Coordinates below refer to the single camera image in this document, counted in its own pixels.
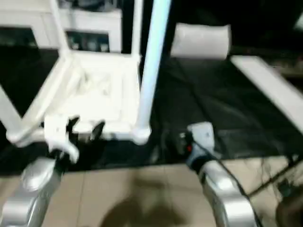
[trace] white cylinder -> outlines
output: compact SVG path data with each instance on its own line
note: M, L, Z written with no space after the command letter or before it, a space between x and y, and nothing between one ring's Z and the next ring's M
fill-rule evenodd
M132 55L140 56L143 0L134 1Z
M64 29L62 27L61 21L60 21L60 13L59 13L59 6L57 3L57 0L50 0L50 5L52 9L52 15L53 19L56 25L57 33L58 33L58 39L60 44L60 49L65 51L69 49L67 38L64 32Z
M154 0L136 128L149 128L171 0Z

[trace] white frame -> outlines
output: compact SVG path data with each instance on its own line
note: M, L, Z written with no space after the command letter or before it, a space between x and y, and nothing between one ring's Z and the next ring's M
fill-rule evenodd
M117 9L112 12L86 12L82 10L60 9L60 22L64 30L91 33L107 33L111 52L122 51L122 12ZM43 14L43 22L51 48L60 47L56 34L56 26L51 13Z
M39 48L49 48L50 46L40 13L0 11L0 26L29 27L33 31Z
M72 87L75 86L75 81L77 81L79 77L68 76L68 72L75 70L75 67L73 67L73 64L75 64L74 58L94 58L97 60L105 57L105 55L108 54L106 58L112 58L112 63L115 63L114 59L126 59L126 62L133 62L130 64L131 70L135 69L136 72L134 75L138 76L143 0L135 0L132 53L130 55L70 50L65 31L61 24L58 3L56 0L50 0L50 4L54 23L57 28L58 40L60 43L59 59L22 119L17 114L13 104L0 87L0 101L2 100L0 120L3 121L5 127L7 128L8 140L17 146L26 146L33 141L42 140L46 141L50 147L57 146L59 148L64 148L66 149L66 152L71 154L74 152L69 150L69 148L72 146L68 140L66 141L65 138L54 140L54 138L56 138L55 135L54 137L47 138L46 134L44 133L45 129L43 130L39 128L39 124L45 117L46 111L57 106L57 101L64 99L67 93L70 91L69 89L73 89ZM163 49L166 25L169 16L169 9L170 0L155 0L153 3L143 80L140 98L138 98L139 106L138 110L134 110L136 112L136 121L131 131L125 131L125 128L122 126L121 134L119 135L120 137L118 139L132 140L137 144L144 144L147 142L151 133L149 121L159 71L160 57ZM137 82L136 84L135 82L133 85L136 85L135 89L139 91L139 83Z

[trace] beige floor tile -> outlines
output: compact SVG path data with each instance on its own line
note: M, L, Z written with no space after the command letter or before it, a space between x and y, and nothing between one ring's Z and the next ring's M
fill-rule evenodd
M17 189L20 184L20 176L0 178L0 210L7 198Z
M162 166L86 173L79 227L174 226Z
M224 161L224 164L249 193L283 169L287 161L284 157L249 158Z
M68 173L62 178L49 204L42 227L76 227L84 173Z
M173 212L178 227L215 227L212 209L203 195L197 175L186 165L166 166Z

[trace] tiled floor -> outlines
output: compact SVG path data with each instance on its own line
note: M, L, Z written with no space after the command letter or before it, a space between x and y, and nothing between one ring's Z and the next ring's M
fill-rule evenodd
M272 161L271 170L276 172L284 163L283 159ZM260 183L259 159L226 164L247 191ZM18 181L0 179L0 205ZM252 200L257 212L267 218L263 221L272 221L268 226L274 226L274 195L269 188ZM197 176L185 165L173 165L66 174L43 224L54 226L215 227L215 222Z

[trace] black cable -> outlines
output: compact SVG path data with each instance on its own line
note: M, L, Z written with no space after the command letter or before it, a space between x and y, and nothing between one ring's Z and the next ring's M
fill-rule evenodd
M228 175L235 181L235 183L237 184L240 193L248 200L250 201L249 196L246 194L246 192L244 191L241 183L238 181L238 179L229 171L229 169L223 164L223 162L218 159L215 155L213 155L207 148L203 147L200 143L198 143L197 141L195 141L194 139L192 139L192 141L200 148L202 149L205 153L207 153L209 155L209 157L213 160L215 160L227 173ZM258 225L258 227L263 227L261 220L259 219L258 215L255 213L254 209L254 216L255 216L255 220L256 223Z
M230 176L231 178L236 182L239 191L241 192L241 194L246 195L246 192L244 191L242 185L240 184L240 182L238 181L238 179L230 172L230 170L223 164L223 162L218 159L215 155L213 155L208 149L206 149L205 147L203 147L200 143L198 143L197 141L195 141L193 139L193 142L201 149L203 150L212 160L215 160Z
M302 160L303 160L303 157L298 157L294 162L290 163L284 169L282 169L281 171L279 171L277 174L275 174L273 177L271 177L268 181L266 181L265 183L261 184L258 188L256 188L252 192L250 192L248 194L248 197L251 198L251 197L257 195L258 193L260 193L262 190L264 190L265 188L267 188L270 184L272 184L277 179L279 179L281 176L283 176L285 173L287 173L290 169L296 167L299 163L302 162Z

